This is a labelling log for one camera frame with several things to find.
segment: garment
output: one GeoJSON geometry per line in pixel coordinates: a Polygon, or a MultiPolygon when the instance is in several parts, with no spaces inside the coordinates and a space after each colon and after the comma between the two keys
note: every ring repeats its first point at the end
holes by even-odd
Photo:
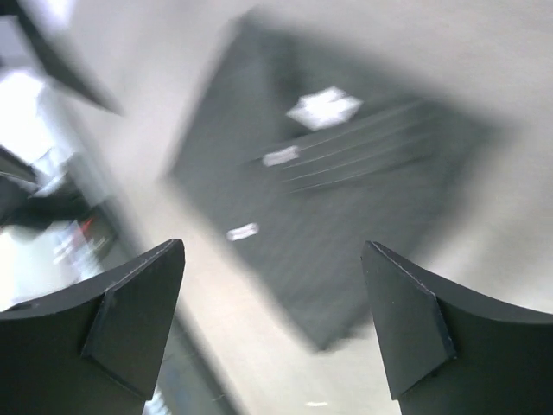
{"type": "Polygon", "coordinates": [[[248,17],[172,176],[290,320],[327,349],[366,321],[364,242],[409,256],[488,137],[486,125],[382,71],[248,17]],[[332,86],[362,101],[347,123],[313,132],[287,117],[302,96],[332,86]],[[267,163],[275,154],[273,162],[292,157],[267,163]]]}

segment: blurry background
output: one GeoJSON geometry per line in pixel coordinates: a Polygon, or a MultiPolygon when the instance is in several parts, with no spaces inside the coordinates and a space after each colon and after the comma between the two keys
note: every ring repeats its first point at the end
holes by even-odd
{"type": "Polygon", "coordinates": [[[398,413],[369,328],[332,354],[313,354],[255,276],[164,180],[213,63],[230,40],[228,23],[260,3],[360,56],[377,54],[419,87],[505,120],[504,150],[474,162],[458,208],[419,264],[492,297],[553,311],[549,2],[52,3],[67,3],[49,24],[53,35],[74,42],[120,99],[124,116],[68,97],[66,106],[82,121],[117,183],[143,247],[184,239],[187,270],[179,313],[193,322],[208,359],[245,412],[398,413]]]}

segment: white label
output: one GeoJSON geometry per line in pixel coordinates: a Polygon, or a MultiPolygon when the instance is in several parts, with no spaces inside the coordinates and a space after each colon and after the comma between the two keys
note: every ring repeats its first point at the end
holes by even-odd
{"type": "Polygon", "coordinates": [[[268,153],[263,156],[263,164],[267,167],[276,166],[294,160],[300,156],[300,149],[297,145],[292,145],[286,149],[268,153]]]}
{"type": "Polygon", "coordinates": [[[249,223],[244,227],[238,227],[232,229],[226,233],[226,238],[230,241],[241,240],[251,237],[259,232],[259,225],[257,223],[249,223]]]}
{"type": "Polygon", "coordinates": [[[297,105],[286,115],[311,131],[317,131],[349,121],[361,104],[361,100],[332,86],[319,93],[300,97],[297,105]]]}

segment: white logo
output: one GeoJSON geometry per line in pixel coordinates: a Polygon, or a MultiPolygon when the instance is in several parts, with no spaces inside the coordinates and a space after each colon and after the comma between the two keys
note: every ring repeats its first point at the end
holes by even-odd
{"type": "Polygon", "coordinates": [[[300,149],[297,145],[292,145],[283,150],[268,153],[263,156],[263,164],[267,167],[276,166],[294,160],[300,156],[300,149]]]}
{"type": "Polygon", "coordinates": [[[249,223],[244,227],[238,227],[232,229],[226,233],[226,238],[232,242],[235,240],[241,240],[251,237],[259,232],[259,225],[257,223],[249,223]]]}
{"type": "Polygon", "coordinates": [[[300,97],[287,116],[311,131],[330,128],[350,120],[363,102],[331,86],[324,91],[300,97]]]}

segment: folded cloth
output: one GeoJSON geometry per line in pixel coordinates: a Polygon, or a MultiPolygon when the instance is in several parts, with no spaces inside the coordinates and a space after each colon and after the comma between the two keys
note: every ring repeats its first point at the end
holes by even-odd
{"type": "Polygon", "coordinates": [[[409,256],[489,132],[332,48],[247,18],[172,176],[291,322],[327,349],[366,321],[364,242],[409,256]],[[348,121],[313,132],[287,116],[330,87],[362,102],[348,121]]]}

